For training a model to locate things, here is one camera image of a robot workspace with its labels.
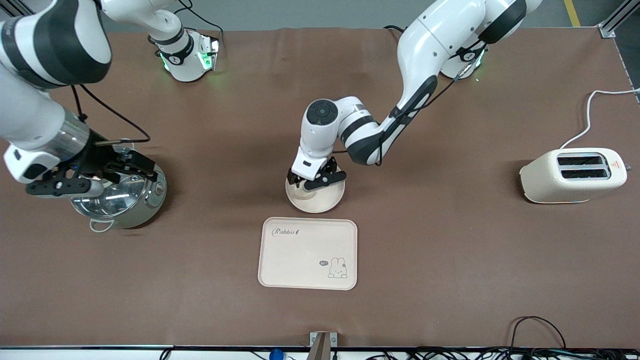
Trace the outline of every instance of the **gray floor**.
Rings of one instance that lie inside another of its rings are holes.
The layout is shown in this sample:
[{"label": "gray floor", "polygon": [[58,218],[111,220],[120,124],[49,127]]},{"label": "gray floor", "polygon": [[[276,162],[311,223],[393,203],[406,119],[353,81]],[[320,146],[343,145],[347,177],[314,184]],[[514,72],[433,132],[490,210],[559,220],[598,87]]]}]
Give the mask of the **gray floor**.
[{"label": "gray floor", "polygon": [[[23,0],[34,11],[44,9],[51,0]],[[194,0],[194,10],[225,30],[273,30],[280,28],[381,28],[406,26],[434,0]],[[582,26],[593,26],[609,16],[623,0],[573,0]],[[167,10],[182,7],[175,4]],[[189,12],[181,12],[185,26],[212,29]],[[0,20],[6,15],[0,12]],[[105,17],[108,31],[139,31],[135,26],[118,24]],[[564,0],[544,0],[523,21],[528,28],[571,26]],[[616,30],[622,57],[636,86],[640,86],[640,11]]]}]

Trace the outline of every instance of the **white cable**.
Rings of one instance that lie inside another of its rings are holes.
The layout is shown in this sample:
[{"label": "white cable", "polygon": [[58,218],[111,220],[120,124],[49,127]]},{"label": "white cable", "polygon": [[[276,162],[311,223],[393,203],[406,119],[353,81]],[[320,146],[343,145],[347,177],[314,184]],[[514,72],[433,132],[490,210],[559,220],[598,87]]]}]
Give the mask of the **white cable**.
[{"label": "white cable", "polygon": [[580,138],[582,135],[586,134],[591,129],[591,100],[593,99],[595,94],[621,95],[621,94],[631,94],[631,93],[634,93],[634,92],[640,93],[640,88],[637,88],[637,89],[634,89],[634,90],[627,90],[627,91],[596,90],[596,91],[592,92],[591,95],[589,96],[589,99],[587,100],[587,127],[581,133],[579,133],[578,135],[574,136],[573,138],[570,138],[564,144],[562,144],[562,146],[560,146],[560,149],[564,149],[567,145],[572,143],[574,140]]}]

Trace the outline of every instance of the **yellow floor line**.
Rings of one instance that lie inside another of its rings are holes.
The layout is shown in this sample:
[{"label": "yellow floor line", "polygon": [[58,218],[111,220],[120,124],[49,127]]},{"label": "yellow floor line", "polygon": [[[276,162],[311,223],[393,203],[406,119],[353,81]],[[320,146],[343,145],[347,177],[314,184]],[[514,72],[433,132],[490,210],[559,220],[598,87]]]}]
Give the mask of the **yellow floor line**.
[{"label": "yellow floor line", "polygon": [[578,20],[578,14],[575,12],[575,7],[573,6],[572,0],[564,0],[564,5],[566,6],[566,12],[569,14],[569,19],[571,20],[572,26],[580,26],[580,20]]}]

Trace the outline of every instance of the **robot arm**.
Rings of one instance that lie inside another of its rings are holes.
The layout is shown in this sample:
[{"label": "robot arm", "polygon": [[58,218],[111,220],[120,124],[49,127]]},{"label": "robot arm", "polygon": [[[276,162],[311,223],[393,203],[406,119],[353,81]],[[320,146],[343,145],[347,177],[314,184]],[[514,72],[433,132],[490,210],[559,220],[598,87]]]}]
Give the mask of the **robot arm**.
[{"label": "robot arm", "polygon": [[47,93],[106,75],[111,49],[96,2],[54,1],[38,14],[0,22],[0,33],[0,137],[11,143],[4,161],[18,182],[29,184],[28,193],[98,196],[98,179],[117,183],[118,174],[156,178],[153,161],[100,146],[105,138]]},{"label": "robot arm", "polygon": [[185,30],[177,15],[162,10],[175,0],[101,0],[102,11],[116,22],[145,29],[160,49],[164,67],[178,81],[194,81],[212,70],[218,41]]},{"label": "robot arm", "polygon": [[[343,181],[346,175],[336,172],[335,160],[329,160],[336,138],[353,162],[372,165],[380,161],[433,95],[437,74],[445,63],[457,61],[465,44],[478,40],[493,44],[509,36],[540,2],[437,0],[400,37],[397,57],[403,93],[386,119],[376,122],[356,97],[314,101],[305,112],[298,155],[287,176],[289,184],[304,182],[304,190],[310,192]],[[473,60],[455,65],[456,72],[470,74],[465,66]]]}]

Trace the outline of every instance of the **blue object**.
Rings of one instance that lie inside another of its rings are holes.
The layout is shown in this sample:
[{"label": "blue object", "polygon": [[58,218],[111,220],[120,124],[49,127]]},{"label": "blue object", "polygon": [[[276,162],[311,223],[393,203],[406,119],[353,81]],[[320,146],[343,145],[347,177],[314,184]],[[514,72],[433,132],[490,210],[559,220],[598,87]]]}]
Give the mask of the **blue object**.
[{"label": "blue object", "polygon": [[279,348],[269,353],[269,360],[284,360],[284,353]]}]

